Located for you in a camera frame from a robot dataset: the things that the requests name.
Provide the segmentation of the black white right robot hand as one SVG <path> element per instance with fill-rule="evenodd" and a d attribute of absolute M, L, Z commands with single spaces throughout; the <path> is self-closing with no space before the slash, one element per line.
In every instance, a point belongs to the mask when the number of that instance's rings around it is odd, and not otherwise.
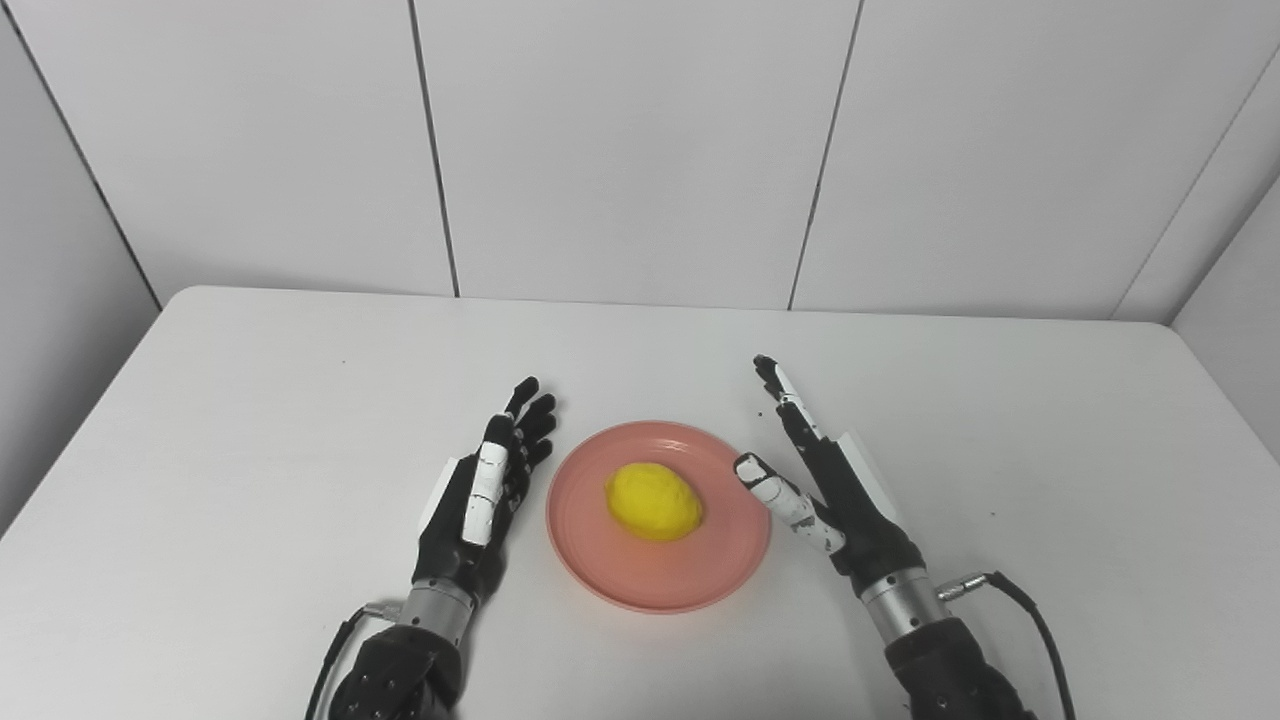
<path fill-rule="evenodd" d="M 895 573 L 924 569 L 920 550 L 881 511 L 844 446 L 818 427 L 781 365 L 765 355 L 756 355 L 753 365 L 820 497 L 800 491 L 751 452 L 733 461 L 739 482 L 795 534 L 827 555 L 858 594 Z"/>

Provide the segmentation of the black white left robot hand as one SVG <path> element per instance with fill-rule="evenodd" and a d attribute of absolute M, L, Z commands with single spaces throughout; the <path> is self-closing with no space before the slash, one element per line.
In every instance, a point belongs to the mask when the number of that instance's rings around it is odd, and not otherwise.
<path fill-rule="evenodd" d="M 415 583 L 449 582 L 476 606 L 493 597 L 506 574 L 506 541 L 515 516 L 535 469 L 553 450 L 556 407 L 556 396 L 530 375 L 486 424 L 477 448 L 448 461 L 419 534 Z"/>

